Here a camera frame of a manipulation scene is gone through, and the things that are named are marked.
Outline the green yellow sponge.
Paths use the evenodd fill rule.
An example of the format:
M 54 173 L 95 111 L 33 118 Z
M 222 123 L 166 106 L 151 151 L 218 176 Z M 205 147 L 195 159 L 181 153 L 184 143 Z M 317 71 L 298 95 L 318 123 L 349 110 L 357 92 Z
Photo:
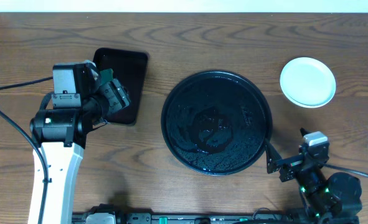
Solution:
M 111 68 L 100 71 L 101 85 L 113 80 L 113 70 Z

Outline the light blue plate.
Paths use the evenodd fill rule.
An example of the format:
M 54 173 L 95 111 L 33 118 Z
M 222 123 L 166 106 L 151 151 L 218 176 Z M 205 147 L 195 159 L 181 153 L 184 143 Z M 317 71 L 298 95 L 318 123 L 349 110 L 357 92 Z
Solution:
M 280 87 L 292 103 L 303 108 L 319 108 L 334 98 L 336 79 L 331 69 L 319 60 L 298 57 L 283 67 Z

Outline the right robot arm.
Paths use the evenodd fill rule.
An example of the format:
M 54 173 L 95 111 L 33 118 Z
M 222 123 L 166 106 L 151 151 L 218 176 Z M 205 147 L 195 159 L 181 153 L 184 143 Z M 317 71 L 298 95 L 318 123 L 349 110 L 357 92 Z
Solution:
M 361 181 L 346 172 L 325 177 L 322 168 L 329 160 L 329 140 L 320 131 L 310 133 L 300 129 L 303 143 L 296 156 L 282 158 L 265 139 L 267 172 L 280 173 L 280 180 L 297 181 L 302 196 L 304 214 L 298 220 L 310 223 L 359 223 L 362 210 Z

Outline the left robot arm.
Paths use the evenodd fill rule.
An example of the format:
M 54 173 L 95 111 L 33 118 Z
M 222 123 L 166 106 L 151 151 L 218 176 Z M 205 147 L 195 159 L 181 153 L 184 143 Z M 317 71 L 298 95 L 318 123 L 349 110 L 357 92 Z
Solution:
M 72 222 L 75 183 L 87 134 L 129 104 L 128 94 L 117 79 L 86 98 L 67 91 L 44 96 L 30 123 L 35 171 L 29 223 Z

